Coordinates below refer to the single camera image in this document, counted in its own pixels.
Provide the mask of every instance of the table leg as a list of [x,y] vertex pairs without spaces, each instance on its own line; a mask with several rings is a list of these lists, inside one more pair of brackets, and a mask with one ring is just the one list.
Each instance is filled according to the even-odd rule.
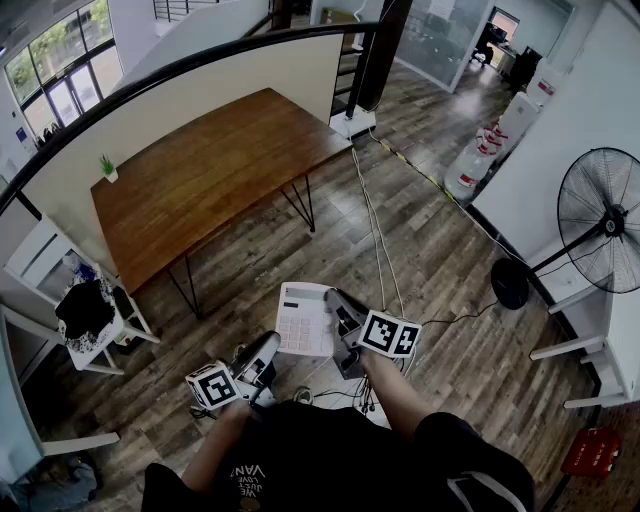
[[182,291],[182,288],[178,284],[178,281],[176,281],[176,278],[173,277],[173,274],[171,273],[171,270],[167,270],[167,272],[169,273],[169,276],[171,277],[171,280],[173,281],[173,284],[176,285],[176,288],[180,292],[180,295],[182,295],[182,298],[189,305],[189,308],[191,309],[191,311],[193,311],[193,314],[196,315],[196,318],[198,320],[200,320],[202,318],[202,313],[200,312],[200,307],[198,305],[198,299],[196,297],[196,291],[195,291],[195,288],[193,287],[193,278],[191,277],[191,266],[189,265],[189,257],[185,256],[184,257],[184,261],[187,264],[187,274],[189,276],[189,284],[191,286],[191,295],[193,296],[193,305],[191,304],[191,301],[189,301],[189,299],[187,298],[185,293]]
[[304,220],[309,225],[309,227],[311,228],[311,232],[315,233],[316,223],[313,217],[313,204],[311,203],[311,189],[309,188],[309,176],[308,175],[305,176],[304,179],[307,183],[307,198],[309,199],[309,211],[307,211],[307,208],[305,207],[304,203],[302,202],[302,198],[298,193],[298,189],[293,183],[291,184],[291,187],[293,187],[293,191],[296,193],[296,196],[298,197],[298,201],[300,201],[300,206],[302,206],[302,210],[304,211],[304,213],[302,213],[300,209],[295,205],[295,203],[291,199],[289,199],[289,196],[285,193],[284,190],[281,190],[281,192],[282,192],[282,195],[287,198],[287,201],[291,203],[291,206],[295,208],[295,210],[298,212],[300,217],[302,217],[302,220]]

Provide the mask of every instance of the black shirt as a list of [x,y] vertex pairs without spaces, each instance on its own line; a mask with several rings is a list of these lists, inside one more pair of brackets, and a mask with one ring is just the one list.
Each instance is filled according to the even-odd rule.
[[[524,466],[447,413],[424,418],[407,442],[353,408],[326,410],[293,402],[270,409],[264,423],[247,424],[216,472],[205,498],[170,469],[145,473],[142,512],[156,510],[354,511],[467,509],[448,479],[476,471],[534,510],[534,487]],[[475,480],[458,482],[474,512],[516,510]]]

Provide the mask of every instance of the white calculator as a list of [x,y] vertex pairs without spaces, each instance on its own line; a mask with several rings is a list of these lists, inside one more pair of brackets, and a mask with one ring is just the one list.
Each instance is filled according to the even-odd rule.
[[328,286],[282,283],[276,331],[279,352],[304,356],[333,355],[331,310],[325,301]]

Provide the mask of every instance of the calculator keypad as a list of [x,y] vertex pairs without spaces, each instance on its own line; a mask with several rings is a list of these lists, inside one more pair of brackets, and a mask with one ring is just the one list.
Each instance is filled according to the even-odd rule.
[[278,319],[281,348],[314,355],[333,354],[331,322],[332,317],[327,313],[323,313],[320,318],[281,315]]

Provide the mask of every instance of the fan base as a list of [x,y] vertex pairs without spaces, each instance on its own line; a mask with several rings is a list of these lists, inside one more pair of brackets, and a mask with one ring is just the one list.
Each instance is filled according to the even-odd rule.
[[526,267],[521,263],[501,259],[491,269],[491,285],[498,301],[507,309],[520,309],[529,298]]

